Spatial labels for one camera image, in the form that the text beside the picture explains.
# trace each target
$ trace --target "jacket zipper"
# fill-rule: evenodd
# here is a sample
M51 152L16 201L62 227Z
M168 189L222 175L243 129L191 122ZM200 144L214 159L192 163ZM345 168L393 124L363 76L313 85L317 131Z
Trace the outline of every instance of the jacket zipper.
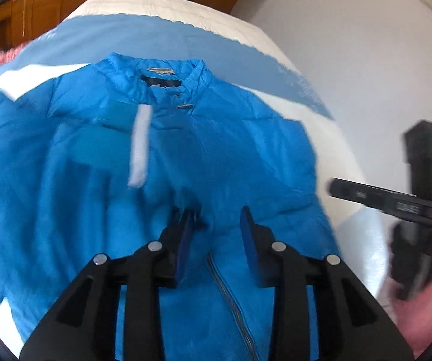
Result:
M254 343L253 337L249 333L249 330L246 327L246 325L244 324L242 311L239 308L238 304L236 304L236 301L234 300L230 291L228 290L228 288L226 288L226 285L221 279L218 270L216 269L216 265L214 264L213 256L211 254L208 254L206 260L207 260L207 264L211 276L213 277L216 285L218 286L219 291L224 297L229 308L231 309L234 320L236 321L236 326L238 327L239 332L241 333L241 336L243 338L244 344L246 345L250 353L251 361L260 361L258 354L256 353L256 344Z

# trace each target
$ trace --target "pink fabric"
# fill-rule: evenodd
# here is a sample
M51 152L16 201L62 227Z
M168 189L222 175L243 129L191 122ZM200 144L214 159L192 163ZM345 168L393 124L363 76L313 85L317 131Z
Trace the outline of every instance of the pink fabric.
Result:
M397 327L418 357L432 343L432 283L409 301L395 297L398 284L390 292Z
M0 51L0 66L6 64L6 62L10 62L16 58L16 56L22 52L22 50L27 46L29 42L22 43L19 46L10 49L8 51Z

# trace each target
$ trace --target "metal rivet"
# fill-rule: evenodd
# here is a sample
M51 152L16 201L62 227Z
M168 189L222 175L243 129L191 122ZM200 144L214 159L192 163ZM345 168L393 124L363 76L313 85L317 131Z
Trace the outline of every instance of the metal rivet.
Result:
M276 252L283 252L284 250L286 250L286 245L283 242L273 242L271 248Z
M328 255L326 257L326 260L330 265L333 266L339 265L341 263L341 259L338 257L338 255L334 255L334 254Z
M107 262L107 255L98 254L93 258L93 262L97 265L104 265Z
M161 242L150 242L148 244L148 249L152 252L159 251L163 247L163 244Z

